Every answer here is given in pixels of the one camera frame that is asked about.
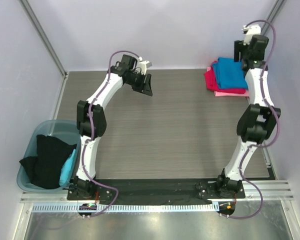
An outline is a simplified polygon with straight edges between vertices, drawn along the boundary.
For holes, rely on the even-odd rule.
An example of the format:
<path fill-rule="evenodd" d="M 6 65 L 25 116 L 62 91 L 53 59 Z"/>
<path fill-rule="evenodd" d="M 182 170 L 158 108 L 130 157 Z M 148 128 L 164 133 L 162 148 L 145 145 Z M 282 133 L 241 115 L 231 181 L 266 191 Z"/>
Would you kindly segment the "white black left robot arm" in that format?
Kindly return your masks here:
<path fill-rule="evenodd" d="M 90 200 L 96 195 L 96 156 L 99 142 L 106 132 L 105 109 L 124 85 L 147 96 L 153 96 L 151 74 L 148 69 L 152 62 L 131 52 L 122 51 L 122 58 L 109 64 L 105 78 L 98 89 L 87 99 L 80 100 L 76 106 L 76 126 L 80 134 L 79 166 L 73 185 L 79 196 Z"/>

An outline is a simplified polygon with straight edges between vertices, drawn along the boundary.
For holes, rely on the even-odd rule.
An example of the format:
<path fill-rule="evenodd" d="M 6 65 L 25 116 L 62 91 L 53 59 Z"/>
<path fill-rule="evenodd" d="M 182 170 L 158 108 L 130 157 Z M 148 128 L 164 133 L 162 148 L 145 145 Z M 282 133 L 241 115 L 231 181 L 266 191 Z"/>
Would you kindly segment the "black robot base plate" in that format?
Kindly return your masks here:
<path fill-rule="evenodd" d="M 97 184 L 77 177 L 69 187 L 68 200 L 98 199 L 107 205 L 195 205 L 211 199 L 244 199 L 242 181 L 218 178 L 99 179 Z"/>

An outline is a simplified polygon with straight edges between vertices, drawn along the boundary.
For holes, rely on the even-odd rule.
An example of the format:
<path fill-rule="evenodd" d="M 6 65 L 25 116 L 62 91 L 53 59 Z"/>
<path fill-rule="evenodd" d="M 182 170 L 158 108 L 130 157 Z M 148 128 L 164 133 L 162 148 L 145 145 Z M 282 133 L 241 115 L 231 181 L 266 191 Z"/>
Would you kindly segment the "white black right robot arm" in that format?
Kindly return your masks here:
<path fill-rule="evenodd" d="M 249 91 L 249 105 L 236 127 L 238 142 L 228 165 L 222 170 L 214 190 L 221 198 L 232 198 L 243 190 L 242 181 L 248 163 L 258 147 L 269 139 L 277 123 L 281 109 L 270 98 L 265 50 L 269 39 L 253 34 L 234 43 L 234 60 L 241 63 Z"/>

